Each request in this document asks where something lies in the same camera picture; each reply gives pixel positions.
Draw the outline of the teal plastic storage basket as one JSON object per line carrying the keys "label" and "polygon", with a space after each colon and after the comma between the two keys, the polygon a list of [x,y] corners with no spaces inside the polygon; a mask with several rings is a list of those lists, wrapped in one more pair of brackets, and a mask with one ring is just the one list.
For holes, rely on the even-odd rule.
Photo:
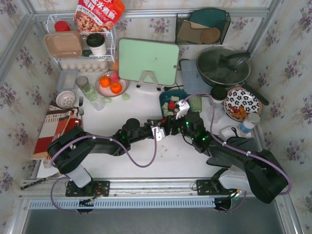
{"label": "teal plastic storage basket", "polygon": [[188,95],[186,94],[186,92],[184,92],[183,90],[169,90],[169,91],[164,91],[159,95],[159,103],[160,103],[160,108],[161,108],[161,113],[162,113],[162,117],[176,117],[176,113],[178,112],[178,109],[175,107],[174,110],[169,110],[168,109],[168,104],[171,101],[171,96],[176,96],[179,97],[179,100],[185,100]]}

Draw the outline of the grey fluffy cloth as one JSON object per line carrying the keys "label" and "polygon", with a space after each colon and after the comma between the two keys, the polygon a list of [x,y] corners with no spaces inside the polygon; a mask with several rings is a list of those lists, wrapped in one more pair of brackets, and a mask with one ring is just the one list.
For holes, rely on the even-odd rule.
{"label": "grey fluffy cloth", "polygon": [[[219,141],[222,143],[227,143],[228,145],[243,150],[251,151],[255,153],[258,150],[257,143],[254,138],[241,137],[238,129],[236,128],[236,136],[230,137],[227,140],[222,139],[221,137],[216,136]],[[243,170],[244,162],[246,159],[243,157],[245,155],[227,148],[225,145],[222,146],[218,141],[212,138],[208,146],[208,160],[207,164],[211,166],[218,166],[224,168],[230,168],[231,166],[236,166]]]}

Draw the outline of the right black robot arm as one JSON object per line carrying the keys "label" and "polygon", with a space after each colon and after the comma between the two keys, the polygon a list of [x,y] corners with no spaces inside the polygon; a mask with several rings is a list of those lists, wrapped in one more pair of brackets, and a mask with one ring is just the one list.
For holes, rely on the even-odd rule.
{"label": "right black robot arm", "polygon": [[232,136],[222,140],[211,130],[206,130],[203,119],[196,112],[180,118],[168,117],[166,122],[171,135],[181,134],[189,138],[198,153],[208,156],[208,165],[225,169],[235,166],[245,173],[246,186],[230,182],[230,188],[250,190],[266,204],[291,191],[288,175],[270,151],[257,151],[254,138]]}

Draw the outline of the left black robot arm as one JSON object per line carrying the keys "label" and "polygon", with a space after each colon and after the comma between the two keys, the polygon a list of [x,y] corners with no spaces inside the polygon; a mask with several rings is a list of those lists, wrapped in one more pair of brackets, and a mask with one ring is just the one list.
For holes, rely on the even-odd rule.
{"label": "left black robot arm", "polygon": [[[99,136],[84,131],[80,126],[54,140],[47,148],[52,167],[72,180],[79,188],[91,183],[92,177],[82,166],[89,154],[108,154],[121,156],[126,154],[137,167],[149,167],[156,158],[157,142],[170,134],[170,120],[150,119],[143,126],[135,118],[130,118],[113,136]],[[146,165],[137,163],[129,154],[131,144],[145,140],[154,140],[154,154]]]}

